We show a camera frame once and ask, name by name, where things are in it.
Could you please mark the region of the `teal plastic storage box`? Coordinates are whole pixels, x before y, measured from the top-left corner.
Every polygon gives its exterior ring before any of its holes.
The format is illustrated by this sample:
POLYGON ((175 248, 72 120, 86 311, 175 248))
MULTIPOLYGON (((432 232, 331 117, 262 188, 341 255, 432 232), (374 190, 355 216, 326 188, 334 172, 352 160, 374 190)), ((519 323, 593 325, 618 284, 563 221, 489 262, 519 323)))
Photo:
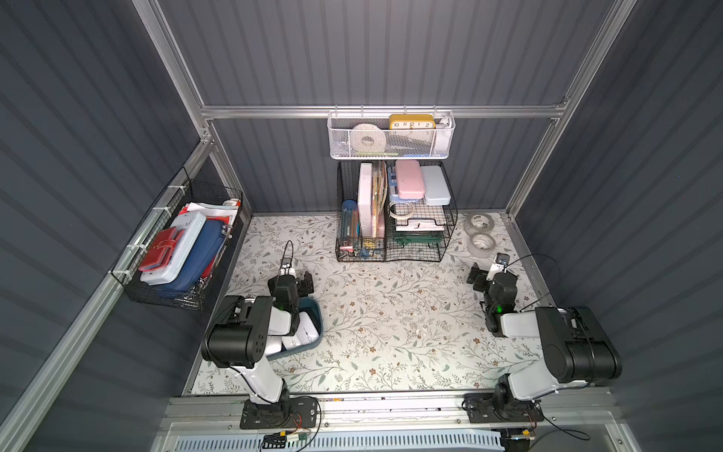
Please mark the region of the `teal plastic storage box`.
POLYGON ((320 305, 314 298, 300 299, 299 318, 299 329, 295 335, 279 337, 269 335, 265 350, 269 361, 307 352, 321 344, 324 333, 323 318, 320 305))

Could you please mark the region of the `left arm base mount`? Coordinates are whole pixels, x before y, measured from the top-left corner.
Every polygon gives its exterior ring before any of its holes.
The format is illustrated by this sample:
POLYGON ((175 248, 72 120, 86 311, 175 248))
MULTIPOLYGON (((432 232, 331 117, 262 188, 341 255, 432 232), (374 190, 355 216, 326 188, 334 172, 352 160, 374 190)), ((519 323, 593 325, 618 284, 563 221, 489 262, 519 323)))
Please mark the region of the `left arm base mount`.
POLYGON ((293 397, 275 404, 256 404, 247 400, 239 422, 239 429, 312 429, 321 414, 314 397, 293 397))

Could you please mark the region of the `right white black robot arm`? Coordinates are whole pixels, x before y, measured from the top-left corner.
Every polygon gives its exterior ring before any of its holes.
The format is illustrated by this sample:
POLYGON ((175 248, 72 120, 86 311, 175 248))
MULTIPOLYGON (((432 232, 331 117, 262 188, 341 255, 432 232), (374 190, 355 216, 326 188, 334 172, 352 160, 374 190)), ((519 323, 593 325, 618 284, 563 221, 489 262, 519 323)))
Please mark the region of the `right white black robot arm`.
POLYGON ((560 390, 582 389, 621 376, 621 356, 589 308, 517 311, 517 282, 518 277, 500 265, 484 270, 474 264, 467 277, 483 296, 480 305, 493 336, 538 339, 542 349, 542 358, 533 365, 504 374, 489 402, 498 407, 532 403, 560 390))

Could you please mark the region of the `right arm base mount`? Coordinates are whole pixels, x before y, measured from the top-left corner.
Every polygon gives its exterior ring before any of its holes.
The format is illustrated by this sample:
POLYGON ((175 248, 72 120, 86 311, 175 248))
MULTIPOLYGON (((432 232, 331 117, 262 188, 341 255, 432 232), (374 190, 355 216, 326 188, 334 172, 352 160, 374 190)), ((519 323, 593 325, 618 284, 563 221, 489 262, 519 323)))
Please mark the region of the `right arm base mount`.
POLYGON ((509 399, 502 401, 492 393, 472 393, 463 397, 461 408, 472 424, 528 423, 543 420, 534 402, 509 399))

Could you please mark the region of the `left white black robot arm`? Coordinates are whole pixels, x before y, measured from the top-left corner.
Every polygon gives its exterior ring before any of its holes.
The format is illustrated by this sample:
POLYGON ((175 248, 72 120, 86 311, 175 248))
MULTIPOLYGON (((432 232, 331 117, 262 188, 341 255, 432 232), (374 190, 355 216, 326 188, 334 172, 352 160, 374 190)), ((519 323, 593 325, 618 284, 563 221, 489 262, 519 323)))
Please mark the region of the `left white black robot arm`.
POLYGON ((269 355, 299 352, 318 342, 322 329, 309 310, 301 308, 299 280, 288 270, 271 279, 268 296, 231 296, 208 327, 201 357, 229 369, 244 383, 257 405, 282 403, 286 384, 272 369, 269 355))

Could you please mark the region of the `white computer mouse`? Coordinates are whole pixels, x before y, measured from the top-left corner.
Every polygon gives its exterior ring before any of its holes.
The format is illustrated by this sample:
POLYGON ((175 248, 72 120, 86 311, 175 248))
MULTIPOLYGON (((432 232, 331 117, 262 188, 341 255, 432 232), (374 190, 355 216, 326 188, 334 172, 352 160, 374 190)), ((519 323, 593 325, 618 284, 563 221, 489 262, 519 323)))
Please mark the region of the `white computer mouse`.
POLYGON ((299 326, 294 335, 282 337, 284 351, 297 350, 298 348, 315 348, 320 339, 320 334, 312 318, 306 312, 299 314, 299 326))

